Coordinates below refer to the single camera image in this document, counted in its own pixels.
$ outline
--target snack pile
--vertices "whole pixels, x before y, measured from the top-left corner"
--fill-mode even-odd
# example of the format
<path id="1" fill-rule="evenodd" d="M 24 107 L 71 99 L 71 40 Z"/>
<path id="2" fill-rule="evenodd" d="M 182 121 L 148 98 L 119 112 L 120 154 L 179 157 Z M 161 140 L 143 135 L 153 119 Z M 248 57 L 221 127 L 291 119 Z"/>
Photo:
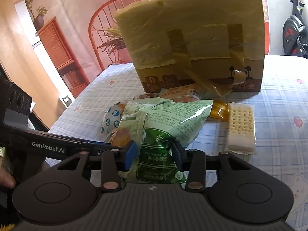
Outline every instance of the snack pile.
<path id="1" fill-rule="evenodd" d="M 197 84 L 160 93 L 137 95 L 112 105 L 102 127 L 104 141 L 125 146 L 134 140 L 137 156 L 128 172 L 119 172 L 126 182 L 185 183 L 171 153 L 171 143 L 187 147 L 198 135 L 207 117 L 229 122 L 226 150 L 251 154 L 255 149 L 253 108 L 202 99 Z"/>

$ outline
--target green snack bag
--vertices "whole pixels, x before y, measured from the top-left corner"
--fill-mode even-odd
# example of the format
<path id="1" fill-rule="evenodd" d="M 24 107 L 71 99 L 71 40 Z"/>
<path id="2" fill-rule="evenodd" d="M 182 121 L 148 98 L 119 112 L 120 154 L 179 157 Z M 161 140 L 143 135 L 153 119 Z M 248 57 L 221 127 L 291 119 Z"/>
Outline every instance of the green snack bag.
<path id="1" fill-rule="evenodd" d="M 120 176 L 126 182 L 186 182 L 174 163 L 170 144 L 178 140 L 188 146 L 209 116 L 212 104 L 212 100 L 182 103 L 162 98 L 130 101 L 115 138 L 136 141 L 138 155 L 130 171 Z"/>

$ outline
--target plant pot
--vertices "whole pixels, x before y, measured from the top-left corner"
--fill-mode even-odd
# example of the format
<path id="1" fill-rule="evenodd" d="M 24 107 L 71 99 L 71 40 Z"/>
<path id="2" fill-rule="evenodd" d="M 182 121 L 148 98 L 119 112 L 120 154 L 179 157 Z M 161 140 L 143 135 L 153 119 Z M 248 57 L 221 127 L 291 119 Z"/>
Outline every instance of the plant pot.
<path id="1" fill-rule="evenodd" d="M 130 63 L 132 62 L 131 60 L 131 56 L 128 53 L 127 48 L 124 49 L 118 49 L 118 53 L 119 53 L 119 60 L 123 60 L 123 63 Z"/>
<path id="2" fill-rule="evenodd" d="M 44 26 L 44 17 L 41 14 L 39 14 L 33 21 L 33 25 L 36 29 L 36 32 L 38 32 Z"/>

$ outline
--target exercise bike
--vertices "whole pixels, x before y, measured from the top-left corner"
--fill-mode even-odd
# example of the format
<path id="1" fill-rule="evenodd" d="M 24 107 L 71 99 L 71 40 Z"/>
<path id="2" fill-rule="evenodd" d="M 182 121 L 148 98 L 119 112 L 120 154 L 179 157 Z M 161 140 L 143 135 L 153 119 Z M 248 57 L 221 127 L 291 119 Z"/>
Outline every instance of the exercise bike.
<path id="1" fill-rule="evenodd" d="M 299 0 L 290 0 L 292 15 L 283 26 L 282 42 L 285 55 L 308 58 L 308 32 L 302 17 L 305 4 Z"/>

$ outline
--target cardboard box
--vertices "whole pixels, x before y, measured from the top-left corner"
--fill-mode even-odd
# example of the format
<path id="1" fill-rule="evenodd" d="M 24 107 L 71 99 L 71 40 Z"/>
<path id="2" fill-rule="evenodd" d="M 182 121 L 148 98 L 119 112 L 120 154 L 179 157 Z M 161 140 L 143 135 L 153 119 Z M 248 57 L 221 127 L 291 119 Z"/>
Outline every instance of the cardboard box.
<path id="1" fill-rule="evenodd" d="M 262 0 L 143 0 L 115 19 L 146 92 L 194 83 L 189 72 L 233 91 L 261 89 Z"/>

